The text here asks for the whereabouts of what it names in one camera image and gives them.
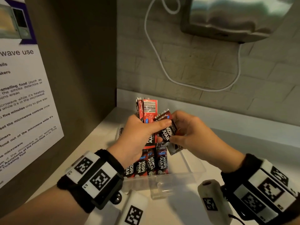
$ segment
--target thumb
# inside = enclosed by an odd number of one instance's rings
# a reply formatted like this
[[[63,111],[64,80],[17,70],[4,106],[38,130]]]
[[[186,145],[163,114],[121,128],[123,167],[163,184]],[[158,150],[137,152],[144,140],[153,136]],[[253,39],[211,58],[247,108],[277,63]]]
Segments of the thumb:
[[[152,133],[156,133],[160,130],[163,130],[167,127],[169,127],[172,124],[172,121],[170,119],[165,119],[161,121],[156,121],[150,124],[147,124],[147,128]]]
[[[185,147],[185,136],[174,135],[170,137],[170,142]]]

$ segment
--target hand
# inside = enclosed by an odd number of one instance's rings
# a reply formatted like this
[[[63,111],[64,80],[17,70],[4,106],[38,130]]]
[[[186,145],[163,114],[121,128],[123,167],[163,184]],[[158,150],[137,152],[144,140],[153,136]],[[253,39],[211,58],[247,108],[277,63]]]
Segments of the hand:
[[[107,150],[127,168],[141,157],[142,149],[151,134],[169,127],[171,123],[171,120],[166,119],[145,124],[136,115],[131,115],[117,142]]]
[[[172,116],[183,136],[171,136],[171,143],[183,146],[223,172],[232,172],[240,167],[245,156],[222,141],[200,118],[180,110]]]

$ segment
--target microwave picture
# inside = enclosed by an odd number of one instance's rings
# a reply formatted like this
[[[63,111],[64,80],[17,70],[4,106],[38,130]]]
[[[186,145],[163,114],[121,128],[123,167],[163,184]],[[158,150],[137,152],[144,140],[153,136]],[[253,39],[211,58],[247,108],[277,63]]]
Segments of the microwave picture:
[[[0,4],[0,38],[32,38],[22,9]]]

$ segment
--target power cord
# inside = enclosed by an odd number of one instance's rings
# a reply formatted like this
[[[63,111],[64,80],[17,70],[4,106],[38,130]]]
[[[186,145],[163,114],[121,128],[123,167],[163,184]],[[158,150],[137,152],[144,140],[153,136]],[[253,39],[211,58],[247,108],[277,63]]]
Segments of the power cord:
[[[231,214],[228,214],[228,216],[232,219],[236,219],[236,220],[240,221],[242,225],[245,225],[245,223],[242,220],[240,220],[238,217],[231,215]]]
[[[178,4],[178,8],[177,8],[177,10],[175,10],[175,11],[172,11],[172,10],[170,10],[170,9],[167,7],[167,5],[166,5],[166,3],[165,3],[165,0],[161,0],[161,1],[162,1],[162,3],[163,3],[163,7],[165,8],[165,10],[166,10],[168,13],[170,13],[170,14],[172,14],[172,15],[175,15],[175,14],[177,14],[177,13],[180,11],[181,5],[180,5],[180,1],[179,1],[179,0],[176,0],[176,1],[177,1],[177,4]],[[167,76],[167,78],[168,78],[171,82],[173,82],[173,83],[175,83],[175,84],[182,85],[182,86],[186,86],[186,87],[190,87],[190,88],[194,88],[194,89],[198,89],[198,90],[203,90],[203,91],[223,91],[223,90],[226,90],[226,89],[230,88],[232,85],[234,85],[234,84],[237,82],[237,80],[238,80],[238,78],[240,77],[240,75],[241,75],[241,61],[240,61],[240,56],[241,56],[241,47],[242,47],[242,44],[240,44],[239,47],[238,47],[238,57],[237,57],[237,61],[238,61],[238,73],[237,73],[235,79],[234,79],[228,86],[226,86],[226,87],[223,87],[223,88],[220,88],[220,89],[208,89],[208,88],[197,87],[197,86],[194,86],[194,85],[181,83],[181,82],[175,81],[175,80],[173,80],[173,79],[171,79],[171,78],[169,77],[169,75],[167,74],[167,72],[166,72],[166,70],[165,70],[165,68],[164,68],[164,66],[163,66],[163,63],[162,63],[162,61],[161,61],[161,59],[160,59],[160,57],[159,57],[159,54],[158,54],[156,48],[154,47],[153,42],[151,41],[151,39],[150,39],[150,37],[149,37],[149,35],[148,35],[148,32],[147,32],[147,19],[148,19],[148,15],[149,15],[150,9],[151,9],[151,7],[152,7],[152,5],[153,5],[154,2],[155,2],[155,0],[152,0],[152,1],[151,1],[151,3],[149,4],[148,10],[147,10],[147,12],[146,12],[145,21],[144,21],[144,30],[145,30],[146,36],[147,36],[147,38],[148,38],[148,40],[149,40],[149,42],[150,42],[152,48],[153,48],[154,51],[155,51],[155,54],[156,54],[156,56],[157,56],[157,58],[158,58],[158,60],[159,60],[159,63],[160,63],[160,65],[161,65],[162,69],[163,69],[163,72],[165,73],[165,75]]]

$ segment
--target poster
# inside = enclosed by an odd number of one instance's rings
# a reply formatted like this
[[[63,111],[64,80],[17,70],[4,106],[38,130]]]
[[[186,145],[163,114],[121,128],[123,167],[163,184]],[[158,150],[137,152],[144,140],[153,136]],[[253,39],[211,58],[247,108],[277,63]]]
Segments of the poster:
[[[63,136],[24,0],[0,0],[0,188]]]

